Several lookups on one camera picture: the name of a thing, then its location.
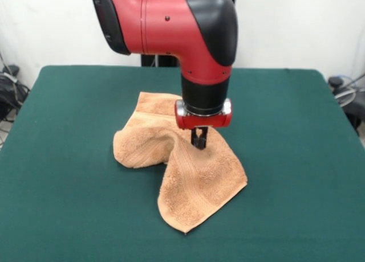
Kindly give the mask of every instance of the towel fold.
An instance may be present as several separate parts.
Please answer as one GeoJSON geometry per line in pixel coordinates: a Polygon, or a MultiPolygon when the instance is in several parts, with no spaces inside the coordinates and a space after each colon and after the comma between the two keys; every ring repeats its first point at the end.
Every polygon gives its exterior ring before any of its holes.
{"type": "Polygon", "coordinates": [[[162,218],[187,233],[218,211],[247,185],[238,158],[222,136],[208,130],[204,150],[179,129],[174,104],[179,96],[141,92],[136,109],[113,139],[115,159],[141,168],[166,163],[157,204],[162,218]]]}

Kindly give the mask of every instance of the crumpled towel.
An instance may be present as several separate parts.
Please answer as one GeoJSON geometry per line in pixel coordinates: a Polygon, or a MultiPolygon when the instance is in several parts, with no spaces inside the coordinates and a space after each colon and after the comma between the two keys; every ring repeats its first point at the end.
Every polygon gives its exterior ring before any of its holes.
{"type": "Polygon", "coordinates": [[[126,167],[167,164],[157,204],[170,226],[187,233],[232,199],[248,179],[215,129],[209,128],[204,150],[190,144],[190,130],[176,125],[177,99],[141,92],[133,115],[114,135],[113,153],[126,167]]]}

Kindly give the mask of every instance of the red robot arm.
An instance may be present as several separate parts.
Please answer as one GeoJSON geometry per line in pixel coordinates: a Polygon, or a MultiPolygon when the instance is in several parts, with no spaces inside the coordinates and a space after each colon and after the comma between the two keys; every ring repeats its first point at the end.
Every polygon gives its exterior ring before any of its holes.
{"type": "Polygon", "coordinates": [[[228,126],[232,110],[226,95],[238,35],[232,0],[94,0],[94,5],[114,51],[179,59],[179,127],[228,126]]]}

